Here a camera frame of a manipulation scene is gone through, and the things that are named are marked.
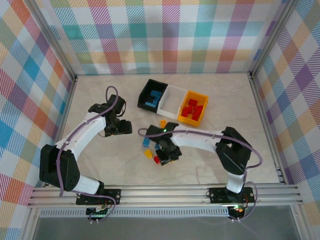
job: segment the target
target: orange storage box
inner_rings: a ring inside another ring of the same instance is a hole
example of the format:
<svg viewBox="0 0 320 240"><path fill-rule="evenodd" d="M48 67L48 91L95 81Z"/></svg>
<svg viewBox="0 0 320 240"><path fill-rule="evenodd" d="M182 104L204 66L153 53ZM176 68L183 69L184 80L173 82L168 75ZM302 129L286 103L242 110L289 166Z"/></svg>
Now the orange storage box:
<svg viewBox="0 0 320 240"><path fill-rule="evenodd" d="M198 103L197 103L198 106L201 106L201 105L203 106L203 109L202 109L202 112L201 112L201 114L200 114L200 116L198 118L198 121L192 120L192 114L189 114L187 117L181 116L181 113L182 113L183 109L185 107L189 106L188 103L189 103L190 99L198 101ZM183 122L183 123L190 124L192 126L198 127L200 125L200 122L201 122L202 118L204 117L205 109L206 109L207 104L208 104L208 99L209 99L209 97L206 96L206 95L202 95L202 94L194 92L194 91L188 91L186 93L186 95L185 95L184 100L183 100L183 104L182 104L182 106L180 108L177 120L180 121L180 122Z"/></svg>

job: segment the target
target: table surface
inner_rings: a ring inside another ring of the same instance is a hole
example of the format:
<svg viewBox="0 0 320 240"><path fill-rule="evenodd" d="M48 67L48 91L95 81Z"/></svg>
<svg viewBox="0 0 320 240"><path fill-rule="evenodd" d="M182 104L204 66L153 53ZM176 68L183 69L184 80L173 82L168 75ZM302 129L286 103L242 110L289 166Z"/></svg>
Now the table surface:
<svg viewBox="0 0 320 240"><path fill-rule="evenodd" d="M247 181L279 182L254 96L244 73L80 76L63 136L84 119L93 104L106 102L105 90L110 85L115 86L127 102L122 118L131 121L133 129L129 135L106 138L96 135L77 160L82 175L106 185L226 183L228 174L218 156L205 150L181 147L179 160L164 166L146 158L143 137L137 134L137 130L150 125L160 126L162 119L178 122L137 107L139 94L148 79L207 95L208 104L198 128L210 131L222 131L227 126L235 128L263 157L262 166L250 169ZM257 156L252 153L248 166L258 162Z"/></svg>

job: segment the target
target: checkered backdrop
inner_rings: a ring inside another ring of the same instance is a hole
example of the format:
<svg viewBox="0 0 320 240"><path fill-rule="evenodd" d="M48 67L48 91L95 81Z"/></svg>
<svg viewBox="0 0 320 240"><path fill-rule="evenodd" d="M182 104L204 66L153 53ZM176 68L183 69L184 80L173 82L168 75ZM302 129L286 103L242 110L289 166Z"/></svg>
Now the checkered backdrop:
<svg viewBox="0 0 320 240"><path fill-rule="evenodd" d="M300 0L257 75L291 184L320 236L320 0Z"/></svg>
<svg viewBox="0 0 320 240"><path fill-rule="evenodd" d="M78 74L247 72L287 0L36 0Z"/></svg>
<svg viewBox="0 0 320 240"><path fill-rule="evenodd" d="M55 139L71 80L22 0L0 0L0 240L18 237L40 149Z"/></svg>

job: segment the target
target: yellow lego brick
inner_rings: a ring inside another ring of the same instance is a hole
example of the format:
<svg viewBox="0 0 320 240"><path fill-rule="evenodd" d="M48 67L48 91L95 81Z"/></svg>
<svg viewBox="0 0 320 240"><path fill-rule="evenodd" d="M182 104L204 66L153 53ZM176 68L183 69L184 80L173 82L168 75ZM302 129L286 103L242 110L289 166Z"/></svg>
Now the yellow lego brick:
<svg viewBox="0 0 320 240"><path fill-rule="evenodd" d="M152 152L150 151L150 149L147 149L145 152L144 152L144 155L148 158L148 159L152 159L153 158L153 154Z"/></svg>
<svg viewBox="0 0 320 240"><path fill-rule="evenodd" d="M167 121L166 120L161 120L160 123L161 123L161 128L163 129L166 126Z"/></svg>

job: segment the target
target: beige floor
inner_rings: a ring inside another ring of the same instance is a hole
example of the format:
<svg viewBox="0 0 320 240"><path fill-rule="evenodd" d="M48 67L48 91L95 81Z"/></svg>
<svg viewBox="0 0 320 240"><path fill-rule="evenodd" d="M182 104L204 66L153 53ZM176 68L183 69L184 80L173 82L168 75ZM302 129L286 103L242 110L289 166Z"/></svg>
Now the beige floor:
<svg viewBox="0 0 320 240"><path fill-rule="evenodd" d="M262 155L261 167L252 169L247 180L256 183L279 182L246 74L154 74L80 76L64 130L68 134L95 103L105 102L105 89L113 85L127 102L123 116L132 122L130 135L96 136L83 150L78 166L82 175L107 185L206 184L225 183L227 172L216 154L182 147L182 156L160 166L144 156L139 128L160 125L165 117L137 107L138 96L148 79L168 83L209 96L199 129L219 131L234 127ZM167 122L176 122L166 118ZM258 158L252 154L249 165Z"/></svg>

